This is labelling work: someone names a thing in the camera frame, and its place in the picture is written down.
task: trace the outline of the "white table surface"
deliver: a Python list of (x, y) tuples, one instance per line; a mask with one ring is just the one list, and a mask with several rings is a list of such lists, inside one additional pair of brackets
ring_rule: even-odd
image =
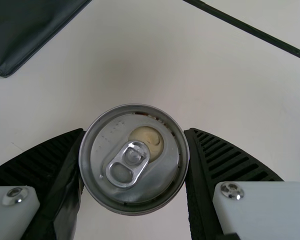
[(300, 0), (203, 2), (300, 49)]
[[(300, 181), (300, 59), (181, 0), (93, 0), (0, 78), (0, 165), (127, 103), (156, 106)], [(84, 191), (75, 239), (190, 240), (185, 187), (139, 217)]]

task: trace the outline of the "can rim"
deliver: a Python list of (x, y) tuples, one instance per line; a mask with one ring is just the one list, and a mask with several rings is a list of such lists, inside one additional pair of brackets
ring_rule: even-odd
[[(150, 108), (150, 109), (153, 109), (155, 111), (158, 111), (162, 114), (165, 115), (165, 117), (167, 117), (173, 124), (174, 126), (177, 128), (178, 130), (178, 133), (180, 134), (181, 138), (182, 138), (182, 143), (180, 144), (183, 144), (183, 146), (185, 147), (185, 169), (183, 171), (183, 176), (181, 178), (181, 181), (180, 181), (180, 184), (178, 185), (178, 187), (175, 189), (175, 191), (169, 196), (167, 197), (167, 199), (161, 203), (160, 205), (154, 207), (154, 208), (150, 208), (150, 209), (145, 209), (145, 210), (140, 210), (140, 211), (134, 211), (134, 212), (129, 212), (129, 211), (124, 211), (124, 210), (120, 210), (120, 209), (117, 209), (117, 208), (114, 208), (108, 204), (106, 204), (105, 202), (103, 202), (102, 200), (100, 200), (92, 191), (92, 189), (90, 187), (87, 187), (87, 181), (86, 181), (86, 177), (85, 175), (83, 174), (83, 166), (82, 166), (82, 159), (83, 159), (83, 148), (85, 146), (85, 143), (87, 141), (87, 138), (89, 136), (89, 133), (92, 131), (93, 127), (97, 124), (97, 122), (100, 121), (100, 119), (102, 119), (103, 117), (105, 117), (109, 112), (112, 112), (112, 111), (115, 111), (116, 109), (119, 109), (119, 108), (124, 108), (124, 107), (144, 107), (144, 108)], [(118, 214), (122, 214), (122, 215), (127, 215), (127, 216), (140, 216), (140, 215), (145, 215), (145, 214), (149, 214), (149, 213), (153, 213), (161, 208), (163, 208), (165, 205), (167, 205), (176, 195), (177, 193), (180, 191), (180, 189), (182, 188), (182, 186), (184, 185), (184, 182), (185, 182), (185, 178), (186, 178), (186, 175), (187, 175), (187, 172), (188, 172), (188, 167), (189, 167), (189, 160), (190, 160), (190, 152), (189, 152), (189, 145), (188, 145), (188, 141), (186, 139), (186, 136), (183, 132), (183, 130), (181, 129), (181, 127), (178, 125), (178, 123), (169, 115), (167, 114), (165, 111), (157, 108), (157, 107), (154, 107), (154, 106), (151, 106), (151, 105), (147, 105), (147, 104), (122, 104), (122, 105), (119, 105), (119, 106), (116, 106), (116, 107), (113, 107), (109, 110), (107, 110), (106, 112), (104, 112), (103, 114), (101, 114), (96, 120), (93, 121), (93, 123), (88, 127), (88, 129), (86, 130), (83, 138), (82, 138), (82, 141), (81, 141), (81, 145), (80, 145), (80, 149), (79, 149), (79, 155), (78, 155), (78, 164), (79, 164), (79, 169), (80, 169), (80, 173), (81, 173), (81, 178), (82, 178), (82, 181), (84, 183), (84, 185), (86, 186), (86, 189), (88, 190), (88, 192), (90, 193), (90, 195), (100, 204), (102, 205), (103, 207), (105, 207), (106, 209), (114, 212), (114, 213), (118, 213)]]

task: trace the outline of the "black cable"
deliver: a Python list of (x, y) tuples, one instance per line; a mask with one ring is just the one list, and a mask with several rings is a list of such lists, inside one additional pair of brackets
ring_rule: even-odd
[(201, 9), (202, 11), (205, 11), (208, 14), (211, 14), (212, 16), (215, 16), (218, 19), (221, 19), (222, 21), (225, 21), (228, 24), (231, 24), (235, 27), (237, 27), (238, 29), (241, 29), (263, 41), (266, 41), (269, 44), (272, 44), (274, 46), (276, 46), (277, 48), (280, 48), (284, 51), (286, 51), (287, 53), (290, 53), (298, 58), (300, 58), (300, 49), (284, 42), (281, 41), (278, 38), (275, 38), (263, 31), (260, 31), (259, 29), (250, 26), (249, 24), (244, 23), (243, 21), (240, 21), (212, 6), (207, 5), (206, 3), (200, 1), (200, 0), (184, 0), (186, 3), (191, 4), (195, 7), (197, 7), (198, 9)]

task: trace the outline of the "metal screw head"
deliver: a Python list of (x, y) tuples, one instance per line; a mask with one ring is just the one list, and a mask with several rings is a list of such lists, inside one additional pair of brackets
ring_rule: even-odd
[(226, 181), (220, 186), (221, 192), (229, 199), (240, 200), (244, 197), (244, 190), (235, 182)]
[(8, 193), (6, 195), (10, 198), (13, 198), (13, 197), (17, 196), (21, 191), (22, 191), (21, 187), (15, 187), (15, 188), (12, 188), (10, 191), (8, 191)]
[(2, 204), (5, 206), (12, 206), (21, 203), (26, 199), (28, 194), (29, 190), (25, 186), (14, 187), (3, 196)]

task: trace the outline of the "silver can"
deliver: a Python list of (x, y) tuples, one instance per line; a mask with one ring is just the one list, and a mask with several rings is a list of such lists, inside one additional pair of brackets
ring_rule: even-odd
[(182, 187), (189, 147), (178, 124), (158, 108), (115, 107), (86, 131), (79, 152), (85, 187), (108, 210), (130, 216), (154, 212)]

